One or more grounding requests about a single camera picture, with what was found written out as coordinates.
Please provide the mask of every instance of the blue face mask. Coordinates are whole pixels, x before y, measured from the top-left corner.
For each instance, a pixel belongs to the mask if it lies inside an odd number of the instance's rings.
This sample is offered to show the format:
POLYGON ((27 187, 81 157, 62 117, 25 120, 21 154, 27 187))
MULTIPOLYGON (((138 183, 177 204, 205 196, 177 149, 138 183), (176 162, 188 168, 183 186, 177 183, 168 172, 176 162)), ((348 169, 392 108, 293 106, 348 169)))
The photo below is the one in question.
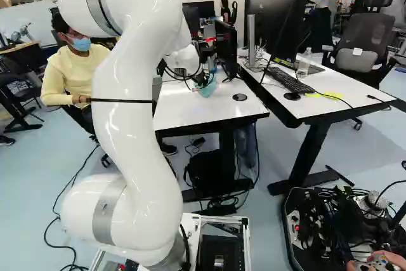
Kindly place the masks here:
POLYGON ((70 37, 70 38, 74 42, 73 44, 70 44, 70 45, 77 51, 87 52, 90 50, 90 46, 91 46, 90 38, 87 38, 87 37, 82 38, 82 39, 72 38, 72 37, 70 37))

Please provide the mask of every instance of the black keyboard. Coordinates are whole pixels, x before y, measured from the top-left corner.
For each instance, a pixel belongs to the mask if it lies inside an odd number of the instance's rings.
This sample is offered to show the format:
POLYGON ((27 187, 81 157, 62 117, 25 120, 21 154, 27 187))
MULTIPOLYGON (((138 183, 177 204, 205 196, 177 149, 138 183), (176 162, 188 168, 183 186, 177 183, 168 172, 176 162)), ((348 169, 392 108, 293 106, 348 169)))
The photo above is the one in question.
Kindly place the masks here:
POLYGON ((303 84, 277 67, 270 67, 268 70, 265 70, 265 74, 271 76, 274 80, 284 85, 286 89, 290 90, 291 92, 302 94, 316 92, 312 87, 303 84))

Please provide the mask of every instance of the blue floor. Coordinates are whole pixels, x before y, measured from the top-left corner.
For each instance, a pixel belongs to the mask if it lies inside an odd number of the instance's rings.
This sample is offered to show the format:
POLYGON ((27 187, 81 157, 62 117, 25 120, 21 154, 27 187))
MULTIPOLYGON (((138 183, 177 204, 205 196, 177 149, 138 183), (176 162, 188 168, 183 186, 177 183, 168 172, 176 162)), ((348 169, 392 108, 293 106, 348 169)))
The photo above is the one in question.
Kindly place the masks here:
MULTIPOLYGON (((392 71, 381 89, 406 100, 406 74, 392 71)), ((0 270, 16 266, 32 271, 58 271, 72 260, 69 250, 51 249, 43 242, 47 224, 54 218, 51 208, 56 195, 80 168, 95 147, 87 134, 64 113, 38 112, 46 122, 40 130, 15 133, 12 147, 0 147, 0 226, 2 243, 0 270)), ((353 180, 357 187, 382 190, 392 181, 405 179, 401 167, 406 160, 406 114, 397 109, 362 117, 363 128, 352 129, 351 121, 332 126, 313 171, 328 164, 353 180)), ((253 270, 290 270, 285 253, 282 226, 279 221, 280 197, 271 197, 266 186, 287 178, 308 127, 287 129, 274 115, 257 123, 261 178, 249 194, 240 215, 251 222, 251 255, 253 270)), ((216 135, 206 135, 204 150, 216 147, 216 135)), ((188 155, 183 147, 188 137, 167 139, 179 148, 171 161, 183 175, 188 155)), ((100 164, 103 152, 98 149, 89 160, 82 176, 105 171, 100 164)), ((180 179, 182 188, 186 188, 180 179)), ((398 185, 386 194, 399 208, 406 199, 405 187, 398 185)), ((186 204, 185 211, 198 209, 186 204)), ((89 266, 96 249, 70 239, 56 224, 49 231, 49 242, 74 246, 78 264, 89 266)))

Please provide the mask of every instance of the hand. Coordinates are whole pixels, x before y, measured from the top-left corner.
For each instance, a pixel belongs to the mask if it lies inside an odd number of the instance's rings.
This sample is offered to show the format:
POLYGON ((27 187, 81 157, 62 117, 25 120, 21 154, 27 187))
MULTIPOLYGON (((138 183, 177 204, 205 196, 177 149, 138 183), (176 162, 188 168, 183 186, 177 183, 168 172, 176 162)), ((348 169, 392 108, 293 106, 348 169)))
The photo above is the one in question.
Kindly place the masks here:
POLYGON ((74 95, 72 97, 72 103, 73 104, 87 103, 88 98, 91 98, 91 96, 88 96, 88 95, 74 95))
POLYGON ((395 253, 387 251, 376 251, 368 257, 367 261, 372 261, 376 255, 385 255, 392 265, 398 266, 402 271, 406 271, 406 259, 395 253))
MULTIPOLYGON (((357 271, 355 261, 351 260, 347 263, 347 271, 357 271)), ((374 267, 369 267, 368 271, 376 271, 376 269, 374 267)))

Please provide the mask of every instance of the black desk leg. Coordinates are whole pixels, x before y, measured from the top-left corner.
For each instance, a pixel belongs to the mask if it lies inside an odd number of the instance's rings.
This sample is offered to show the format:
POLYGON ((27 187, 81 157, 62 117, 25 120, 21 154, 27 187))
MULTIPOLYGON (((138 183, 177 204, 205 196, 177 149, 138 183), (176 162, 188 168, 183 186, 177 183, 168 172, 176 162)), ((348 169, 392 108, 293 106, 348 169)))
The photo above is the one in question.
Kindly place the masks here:
POLYGON ((289 179, 269 184, 268 190, 271 195, 286 194, 293 187, 310 187, 339 179, 336 172, 331 170, 309 175, 329 128, 330 124, 310 126, 306 138, 304 138, 300 147, 289 179))
MULTIPOLYGON (((223 130, 219 133, 219 148, 221 150, 222 166, 221 170, 225 176, 235 176, 235 154, 234 154, 234 131, 230 129, 223 130)), ((225 184, 221 192, 211 192, 203 194, 198 190, 190 189, 182 191, 183 202, 194 202, 198 200, 210 199, 221 195, 228 195, 244 190, 250 190, 254 187, 251 179, 237 179, 230 184, 225 184)))
POLYGON ((15 103, 14 96, 8 88, 2 88, 0 90, 0 103, 3 107, 14 117, 14 121, 7 125, 4 130, 5 133, 14 133, 16 131, 25 131, 32 129, 39 129, 42 127, 40 124, 31 125, 24 117, 28 114, 21 104, 15 103), (12 128, 15 124, 19 124, 19 127, 12 128))

